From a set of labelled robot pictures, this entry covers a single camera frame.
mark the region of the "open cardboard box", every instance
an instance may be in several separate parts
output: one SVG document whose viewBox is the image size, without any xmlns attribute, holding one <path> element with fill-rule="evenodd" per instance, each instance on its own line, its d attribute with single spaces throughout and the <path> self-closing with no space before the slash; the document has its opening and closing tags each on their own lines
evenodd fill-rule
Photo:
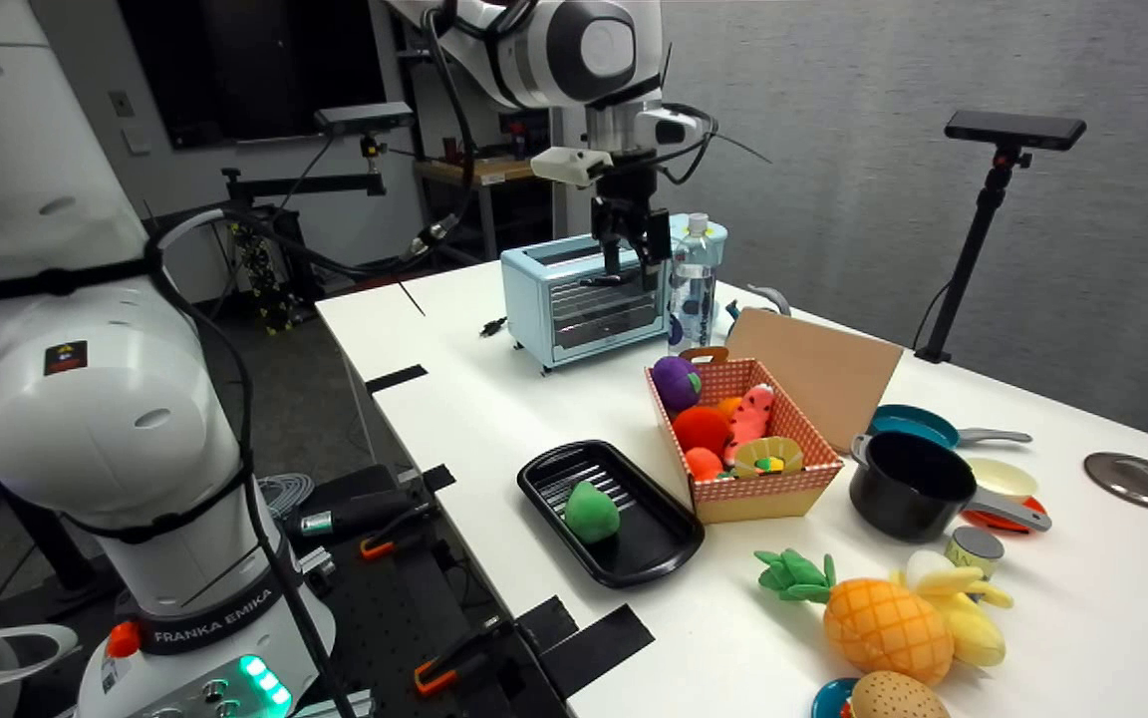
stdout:
<svg viewBox="0 0 1148 718">
<path fill-rule="evenodd" d="M 689 500 L 701 523 L 799 520 L 835 481 L 842 454 L 864 437 L 899 352 L 892 344 L 832 330 L 773 310 L 739 310 L 724 352 L 693 352 L 701 377 L 696 403 L 745 397 L 773 382 L 773 418 L 766 437 L 789 437 L 803 453 L 795 474 L 766 474 L 745 483 L 693 483 Z"/>
</svg>

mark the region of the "cable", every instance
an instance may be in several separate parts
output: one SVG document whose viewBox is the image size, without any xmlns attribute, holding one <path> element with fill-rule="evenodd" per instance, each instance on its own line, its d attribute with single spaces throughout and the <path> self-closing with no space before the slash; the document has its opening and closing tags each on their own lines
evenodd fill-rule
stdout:
<svg viewBox="0 0 1148 718">
<path fill-rule="evenodd" d="M 258 552 L 258 542 L 245 546 L 233 564 L 228 564 L 228 570 L 219 570 L 209 582 L 203 582 L 200 591 L 189 591 L 189 594 L 177 603 L 177 612 L 187 612 L 187 608 L 189 608 L 196 599 L 203 599 L 216 582 L 224 582 L 229 570 L 237 570 L 253 552 Z"/>
<path fill-rule="evenodd" d="M 908 338 L 911 352 L 921 349 L 921 330 L 923 330 L 933 308 L 940 304 L 943 286 L 947 286 L 947 284 L 940 284 L 940 292 L 927 301 L 927 308 L 923 308 L 923 316 L 921 316 L 921 325 L 916 325 L 916 336 Z"/>
<path fill-rule="evenodd" d="M 653 160 L 653 163 L 657 163 L 657 176 L 665 176 L 668 185 L 689 185 L 689 176 L 693 176 L 696 163 L 704 160 L 710 141 L 720 138 L 720 126 L 717 126 L 710 114 L 693 108 L 693 104 L 657 104 L 657 108 L 668 108 L 668 114 L 681 114 L 681 118 L 696 118 L 696 122 L 704 126 L 704 132 L 701 132 L 696 143 Z M 689 169 L 684 169 L 681 176 L 668 176 L 668 169 L 660 169 L 665 160 L 676 160 L 676 155 L 689 155 L 689 151 L 693 151 L 693 160 L 689 160 Z"/>
<path fill-rule="evenodd" d="M 250 208 L 228 205 L 228 208 L 219 208 L 219 215 L 229 221 L 229 224 L 243 224 L 245 232 L 258 232 L 264 239 L 278 245 L 281 251 L 290 251 L 290 257 L 298 257 L 298 259 L 309 259 L 309 264 L 321 268 L 321 270 L 333 270 L 333 276 L 342 276 L 342 278 L 354 278 L 351 268 L 342 268 L 342 264 L 333 264 L 330 257 L 317 257 L 317 251 L 309 251 L 309 249 L 301 249 L 301 245 L 290 245 L 268 215 L 258 215 L 258 213 L 250 213 Z"/>
<path fill-rule="evenodd" d="M 159 235 L 152 249 L 163 251 L 168 245 L 176 245 L 181 235 L 177 229 Z M 317 669 L 321 691 L 333 699 L 338 718 L 354 718 L 354 709 L 346 703 L 346 691 L 338 688 L 338 679 L 330 669 L 330 655 L 325 655 L 325 648 L 321 648 L 317 629 L 309 627 L 309 616 L 305 616 L 305 608 L 298 599 L 290 566 L 274 556 L 274 546 L 269 546 L 269 540 L 264 530 L 264 520 L 258 520 L 258 504 L 253 504 L 258 489 L 253 489 L 253 471 L 250 471 L 250 459 L 253 459 L 253 453 L 250 453 L 250 398 L 253 398 L 250 368 L 245 368 L 243 352 L 219 330 L 219 325 L 177 297 L 177 286 L 168 276 L 163 257 L 159 257 L 159 268 L 152 268 L 152 284 L 176 310 L 189 316 L 200 325 L 200 330 L 205 330 L 229 356 L 229 364 L 237 368 L 237 387 L 243 387 L 237 393 L 237 453 L 243 453 L 243 465 L 245 465 L 245 483 L 243 483 L 245 520 L 250 520 L 253 542 L 258 542 L 258 552 L 264 552 L 264 558 L 269 566 L 269 579 L 278 582 L 278 594 L 285 599 L 285 612 L 290 612 L 294 629 L 298 629 L 298 637 L 305 648 L 305 659 Z"/>
<path fill-rule="evenodd" d="M 6 594 L 6 588 L 15 582 L 15 576 L 27 566 L 27 558 L 35 556 L 38 546 L 27 542 L 27 552 L 19 552 L 19 558 L 10 564 L 10 570 L 0 579 L 0 599 Z"/>
<path fill-rule="evenodd" d="M 478 173 L 478 143 L 468 141 L 468 126 L 464 126 L 464 114 L 462 114 L 462 102 L 456 102 L 456 87 L 455 87 L 455 75 L 448 75 L 448 60 L 444 60 L 444 50 L 438 44 L 438 14 L 427 14 L 421 19 L 421 31 L 427 31 L 427 50 L 431 50 L 431 60 L 438 70 L 438 82 L 448 98 L 448 108 L 455 108 L 455 126 L 456 126 L 456 141 L 462 141 L 462 176 L 456 176 L 456 200 L 455 208 L 427 224 L 418 235 L 413 235 L 413 257 L 431 251 L 435 245 L 443 245 L 464 215 L 468 208 L 468 195 L 475 195 L 475 173 Z"/>
<path fill-rule="evenodd" d="M 298 195 L 301 180 L 309 176 L 309 169 L 317 169 L 317 160 L 325 155 L 330 143 L 333 143 L 333 138 L 325 138 L 321 148 L 301 163 L 301 173 L 294 176 L 294 185 L 285 189 L 285 195 L 278 200 L 278 208 L 269 215 L 285 213 L 285 205 Z"/>
<path fill-rule="evenodd" d="M 209 224 L 216 235 L 216 251 L 224 259 L 224 297 L 209 308 L 209 321 L 224 316 L 228 301 L 237 297 L 237 259 L 229 257 L 229 232 L 224 232 L 228 224 Z"/>
<path fill-rule="evenodd" d="M 753 160 L 761 160 L 761 163 L 773 163 L 766 151 L 758 151 L 758 148 L 749 148 L 745 141 L 737 141 L 737 138 L 717 138 L 717 141 L 724 141 L 724 143 L 733 143 L 733 148 L 739 148 L 745 155 L 753 155 Z"/>
</svg>

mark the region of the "black tray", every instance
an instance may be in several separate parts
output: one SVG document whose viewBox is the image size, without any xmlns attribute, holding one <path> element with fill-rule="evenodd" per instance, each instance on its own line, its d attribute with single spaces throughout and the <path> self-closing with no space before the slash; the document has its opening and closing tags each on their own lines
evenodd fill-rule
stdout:
<svg viewBox="0 0 1148 718">
<path fill-rule="evenodd" d="M 620 530 L 604 542 L 576 542 L 563 523 L 569 493 L 583 481 L 604 493 L 620 512 Z M 673 576 L 701 546 L 701 523 L 609 442 L 589 439 L 555 446 L 528 459 L 519 483 L 604 588 L 637 588 Z"/>
</svg>

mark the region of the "bottle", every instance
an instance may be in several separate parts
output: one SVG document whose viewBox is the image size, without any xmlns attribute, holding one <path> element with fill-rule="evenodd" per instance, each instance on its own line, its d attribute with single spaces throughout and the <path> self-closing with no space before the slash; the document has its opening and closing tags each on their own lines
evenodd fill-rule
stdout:
<svg viewBox="0 0 1148 718">
<path fill-rule="evenodd" d="M 681 239 L 673 239 L 668 270 L 668 349 L 710 349 L 717 344 L 717 270 L 724 264 L 724 229 L 704 215 L 681 221 Z"/>
</svg>

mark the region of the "saucepan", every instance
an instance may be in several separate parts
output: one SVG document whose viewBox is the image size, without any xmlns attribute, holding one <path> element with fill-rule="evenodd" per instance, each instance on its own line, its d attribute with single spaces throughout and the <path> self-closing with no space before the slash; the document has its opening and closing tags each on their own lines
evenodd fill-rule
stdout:
<svg viewBox="0 0 1148 718">
<path fill-rule="evenodd" d="M 1000 427 L 952 427 L 947 418 L 923 413 L 923 409 L 908 409 L 908 403 L 886 403 L 875 409 L 875 414 L 868 418 L 868 437 L 916 437 L 940 446 L 975 446 L 975 442 L 1030 442 L 1030 437 L 1022 430 L 1000 430 Z"/>
<path fill-rule="evenodd" d="M 1052 527 L 1042 512 L 975 489 L 956 453 L 899 430 L 864 442 L 850 500 L 868 527 L 906 542 L 933 542 L 956 512 L 988 512 L 1029 530 Z"/>
</svg>

